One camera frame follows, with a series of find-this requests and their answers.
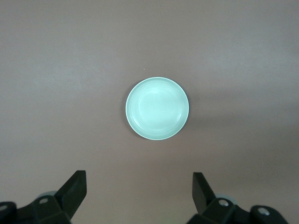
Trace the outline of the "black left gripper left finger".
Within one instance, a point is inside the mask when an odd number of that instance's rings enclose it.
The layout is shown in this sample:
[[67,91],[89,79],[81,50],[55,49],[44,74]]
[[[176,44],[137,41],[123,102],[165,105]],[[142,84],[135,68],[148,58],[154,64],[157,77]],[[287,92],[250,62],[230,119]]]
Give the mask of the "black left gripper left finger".
[[77,170],[54,194],[44,194],[30,204],[0,203],[2,224],[70,224],[87,194],[86,171]]

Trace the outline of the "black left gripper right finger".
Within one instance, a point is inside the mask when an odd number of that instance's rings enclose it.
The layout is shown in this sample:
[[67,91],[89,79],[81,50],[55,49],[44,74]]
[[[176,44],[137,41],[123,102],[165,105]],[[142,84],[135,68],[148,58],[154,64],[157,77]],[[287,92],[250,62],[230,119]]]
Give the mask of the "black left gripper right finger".
[[245,211],[231,200],[217,197],[200,172],[192,176],[192,198],[197,214],[189,224],[287,224],[280,212],[269,206],[255,205]]

